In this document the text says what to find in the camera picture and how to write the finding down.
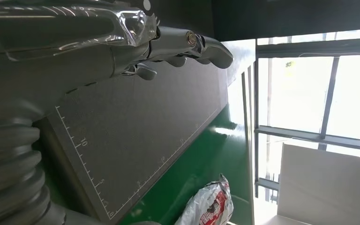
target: screw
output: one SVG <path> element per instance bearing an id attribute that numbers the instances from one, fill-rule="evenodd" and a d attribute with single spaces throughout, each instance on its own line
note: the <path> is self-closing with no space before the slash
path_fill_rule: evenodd
<path id="1" fill-rule="evenodd" d="M 196 44 L 196 35 L 194 32 L 189 31 L 186 34 L 187 36 L 187 42 L 189 45 L 194 46 Z"/>

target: glass pane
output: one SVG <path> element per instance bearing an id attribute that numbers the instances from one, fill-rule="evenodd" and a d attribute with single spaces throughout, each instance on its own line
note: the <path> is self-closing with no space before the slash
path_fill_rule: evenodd
<path id="1" fill-rule="evenodd" d="M 259 177 L 280 182 L 282 145 L 318 149 L 318 143 L 259 134 Z"/>
<path id="2" fill-rule="evenodd" d="M 259 125 L 319 132 L 332 57 L 259 59 Z"/>
<path id="3" fill-rule="evenodd" d="M 278 191 L 259 186 L 258 198 L 269 203 L 277 204 Z"/>
<path id="4" fill-rule="evenodd" d="M 283 44 L 288 43 L 288 37 L 274 37 L 273 44 Z"/>
<path id="5" fill-rule="evenodd" d="M 334 41 L 336 39 L 337 32 L 326 33 L 327 41 Z"/>
<path id="6" fill-rule="evenodd" d="M 340 57 L 327 134 L 360 139 L 360 55 Z"/>
<path id="7" fill-rule="evenodd" d="M 292 36 L 292 43 L 323 41 L 323 34 L 307 34 Z"/>
<path id="8" fill-rule="evenodd" d="M 330 152 L 339 153 L 339 154 L 360 157 L 360 149 L 346 148 L 346 147 L 337 146 L 337 145 L 328 145 L 326 147 L 326 150 L 330 151 Z"/>
<path id="9" fill-rule="evenodd" d="M 257 45 L 268 45 L 268 38 L 259 38 L 257 40 Z"/>
<path id="10" fill-rule="evenodd" d="M 340 31 L 336 35 L 336 40 L 358 39 L 360 30 Z"/>

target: window frame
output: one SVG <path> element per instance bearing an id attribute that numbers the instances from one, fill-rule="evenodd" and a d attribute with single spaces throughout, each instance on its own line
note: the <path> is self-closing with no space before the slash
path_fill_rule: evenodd
<path id="1" fill-rule="evenodd" d="M 272 38 L 269 38 L 268 45 L 256 45 L 256 60 L 254 63 L 254 160 L 255 160 L 255 197 L 258 198 L 258 187 L 264 187 L 279 191 L 279 182 L 259 177 L 259 134 L 275 135 L 285 138 L 297 138 L 301 140 L 318 143 L 318 150 L 326 151 L 327 144 L 338 145 L 353 149 L 360 149 L 360 139 L 328 135 L 326 133 L 330 108 L 332 105 L 333 94 L 336 83 L 336 75 L 341 56 L 360 55 L 360 39 L 334 40 L 334 41 L 315 41 L 288 43 L 271 45 Z M 261 58 L 296 58 L 296 57 L 333 57 L 330 82 L 325 102 L 324 115 L 320 133 L 313 133 L 301 130 L 291 130 L 279 127 L 259 125 L 259 59 Z"/>

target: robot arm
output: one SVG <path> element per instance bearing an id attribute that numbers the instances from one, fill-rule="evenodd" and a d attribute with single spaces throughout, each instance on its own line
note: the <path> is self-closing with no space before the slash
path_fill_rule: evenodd
<path id="1" fill-rule="evenodd" d="M 115 75 L 151 80 L 146 61 L 227 68 L 220 42 L 157 27 L 137 8 L 88 0 L 0 0 L 0 224 L 98 225 L 50 202 L 32 122 L 66 93 Z"/>

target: plastic bag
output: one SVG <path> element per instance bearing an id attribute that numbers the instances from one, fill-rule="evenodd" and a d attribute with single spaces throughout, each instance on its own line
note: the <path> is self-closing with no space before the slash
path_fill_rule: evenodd
<path id="1" fill-rule="evenodd" d="M 225 225 L 233 209 L 228 181 L 221 174 L 219 181 L 207 184 L 188 201 L 175 225 Z"/>

